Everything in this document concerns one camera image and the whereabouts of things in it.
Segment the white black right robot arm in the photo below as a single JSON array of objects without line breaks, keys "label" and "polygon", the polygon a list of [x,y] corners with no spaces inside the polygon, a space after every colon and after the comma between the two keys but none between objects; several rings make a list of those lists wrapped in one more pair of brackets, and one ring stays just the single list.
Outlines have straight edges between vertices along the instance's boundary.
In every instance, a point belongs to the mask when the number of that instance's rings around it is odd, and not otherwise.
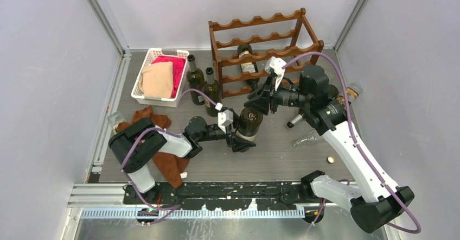
[{"label": "white black right robot arm", "polygon": [[399,186],[377,164],[356,133],[347,105],[330,93],[329,78],[317,65],[305,66],[299,83],[291,87],[280,84],[284,70],[265,68],[268,76],[263,86],[252,92],[247,108],[265,115],[279,106],[300,109],[299,117],[315,129],[318,136],[338,153],[353,176],[356,187],[314,171],[301,179],[301,195],[307,202],[326,199],[348,210],[360,229],[372,233],[401,215],[414,199],[413,191]]}]

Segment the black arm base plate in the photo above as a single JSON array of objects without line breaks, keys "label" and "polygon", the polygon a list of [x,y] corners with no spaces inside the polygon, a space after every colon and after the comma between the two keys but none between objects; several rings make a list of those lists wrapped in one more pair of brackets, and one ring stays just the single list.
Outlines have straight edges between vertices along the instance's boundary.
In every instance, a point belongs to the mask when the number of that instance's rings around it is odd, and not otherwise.
[{"label": "black arm base plate", "polygon": [[258,211],[293,210],[302,204],[319,204],[303,192],[298,182],[184,182],[173,188],[159,182],[142,194],[151,205],[178,206],[182,210],[246,210],[254,202]]}]

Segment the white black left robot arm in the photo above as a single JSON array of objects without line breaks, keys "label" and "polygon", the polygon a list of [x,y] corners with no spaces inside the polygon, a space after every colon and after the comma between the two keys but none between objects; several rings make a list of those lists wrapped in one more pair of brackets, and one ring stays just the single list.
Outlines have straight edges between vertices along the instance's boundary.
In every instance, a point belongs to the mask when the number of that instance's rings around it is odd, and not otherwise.
[{"label": "white black left robot arm", "polygon": [[190,119],[181,134],[160,128],[152,120],[142,118],[137,123],[113,135],[108,147],[120,163],[120,169],[134,184],[137,197],[146,204],[153,203],[158,196],[158,188],[148,163],[158,153],[172,154],[182,159],[194,158],[202,151],[200,142],[225,140],[233,152],[256,146],[231,130],[231,126],[221,129],[218,124],[207,124],[203,117]]}]

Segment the dark bottle white label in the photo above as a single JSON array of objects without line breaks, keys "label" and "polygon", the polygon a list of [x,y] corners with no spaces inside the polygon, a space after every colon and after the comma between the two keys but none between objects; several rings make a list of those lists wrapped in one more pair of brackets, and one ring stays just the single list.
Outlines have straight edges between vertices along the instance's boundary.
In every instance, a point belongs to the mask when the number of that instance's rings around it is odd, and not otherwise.
[{"label": "dark bottle white label", "polygon": [[[239,45],[237,47],[237,52],[239,54],[239,57],[242,57],[246,54],[253,54],[251,45]],[[256,62],[247,62],[247,63],[240,64],[240,68],[242,72],[248,72],[248,73],[258,73],[259,72]],[[259,78],[247,79],[246,82],[251,87],[251,90],[254,91],[258,88]]]}]

